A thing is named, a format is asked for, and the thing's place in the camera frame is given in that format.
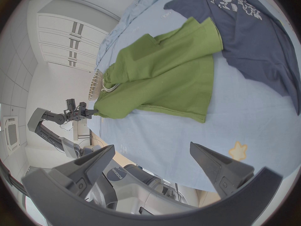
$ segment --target green fabric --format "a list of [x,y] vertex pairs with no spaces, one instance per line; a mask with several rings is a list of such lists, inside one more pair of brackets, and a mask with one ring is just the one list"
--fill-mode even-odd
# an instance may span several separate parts
[[104,118],[124,118],[135,108],[205,122],[213,87],[212,54],[223,49],[210,18],[189,18],[181,28],[153,38],[143,35],[119,51],[103,75],[106,88],[94,109]]

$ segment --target yellow star print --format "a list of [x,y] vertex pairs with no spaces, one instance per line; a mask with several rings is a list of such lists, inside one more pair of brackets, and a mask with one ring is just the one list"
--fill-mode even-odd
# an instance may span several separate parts
[[230,156],[232,156],[232,158],[234,160],[237,161],[241,161],[246,159],[246,150],[248,149],[247,145],[241,145],[241,143],[239,141],[237,141],[235,143],[234,148],[229,150],[229,154]]

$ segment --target white drawstring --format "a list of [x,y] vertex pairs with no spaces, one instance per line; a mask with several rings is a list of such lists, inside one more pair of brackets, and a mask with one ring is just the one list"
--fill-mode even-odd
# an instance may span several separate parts
[[102,89],[101,89],[101,91],[103,91],[103,90],[105,90],[105,91],[107,91],[107,92],[111,92],[111,91],[113,91],[113,90],[115,90],[118,86],[119,86],[120,84],[116,84],[116,85],[114,85],[112,88],[106,88],[104,85],[103,85],[103,79],[102,79]]

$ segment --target white print on bed sheet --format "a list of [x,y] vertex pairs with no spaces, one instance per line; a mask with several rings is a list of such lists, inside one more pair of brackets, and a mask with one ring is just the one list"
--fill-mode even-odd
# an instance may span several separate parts
[[[217,1],[219,2],[219,4],[217,4],[219,6],[219,8],[224,8],[224,9],[227,9],[227,10],[230,10],[230,8],[227,6],[228,3],[231,3],[232,1],[234,0],[222,0],[222,2],[220,1]],[[260,20],[262,20],[261,16],[259,15],[259,11],[251,4],[247,3],[246,0],[237,0],[237,3],[240,4],[242,7],[243,7],[243,10],[246,12],[246,14],[248,15],[251,15]],[[234,4],[234,3],[231,3],[231,7],[232,7],[232,10],[237,12],[237,5]]]

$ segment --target drawer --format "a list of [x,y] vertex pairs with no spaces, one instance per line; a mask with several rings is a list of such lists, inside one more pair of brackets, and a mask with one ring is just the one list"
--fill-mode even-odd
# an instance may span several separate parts
[[91,45],[84,41],[75,40],[74,38],[70,38],[69,36],[55,34],[51,32],[39,31],[39,39],[41,42],[44,43],[52,43],[64,47],[73,48],[75,50],[93,55],[94,57],[97,56],[99,49],[97,46]]
[[56,63],[56,64],[60,64],[60,65],[67,65],[67,66],[87,70],[90,72],[94,72],[94,68],[95,68],[95,66],[92,66],[92,65],[90,66],[90,65],[86,65],[86,64],[83,64],[80,62],[73,62],[71,60],[68,60],[67,58],[59,58],[59,57],[51,56],[51,55],[44,55],[44,59],[48,62],[52,62],[52,63]]
[[87,40],[91,40],[95,43],[101,44],[101,42],[106,37],[106,34],[94,28],[84,25],[81,32],[81,37]]
[[64,31],[71,33],[74,22],[68,19],[52,16],[38,16],[38,26],[40,28],[55,29],[58,31]]
[[73,58],[76,58],[78,62],[88,63],[88,64],[91,64],[92,66],[95,66],[95,64],[96,64],[95,58],[89,57],[87,55],[79,54],[79,53],[76,53],[71,50],[53,47],[53,46],[45,45],[45,44],[41,44],[41,48],[42,48],[43,54],[44,53],[55,54],[55,55],[63,56],[65,58],[73,57]]

